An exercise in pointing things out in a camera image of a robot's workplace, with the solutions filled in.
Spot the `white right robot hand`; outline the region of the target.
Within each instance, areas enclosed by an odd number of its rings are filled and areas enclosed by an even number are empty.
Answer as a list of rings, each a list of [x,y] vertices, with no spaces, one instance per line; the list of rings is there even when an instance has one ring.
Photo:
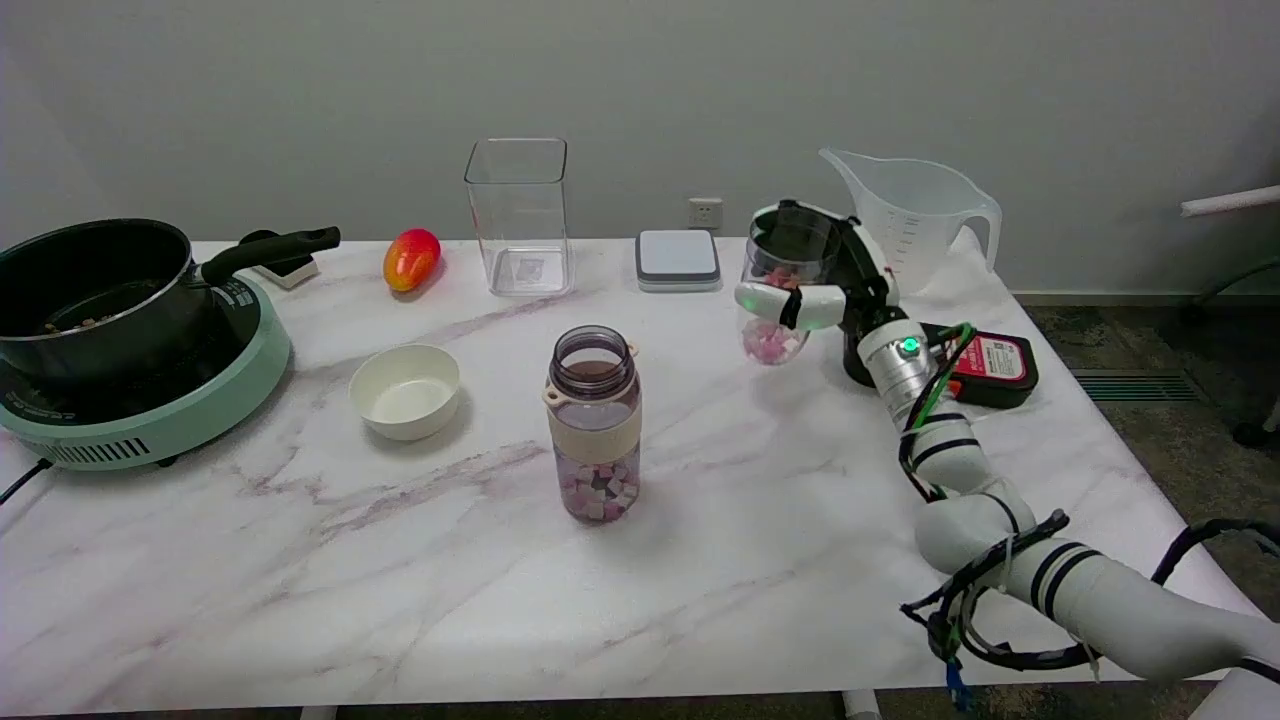
[[[745,355],[764,366],[794,360],[814,331],[844,333],[844,370],[872,387],[858,355],[872,313],[899,305],[899,283],[856,217],[785,199],[756,211],[733,291]]]

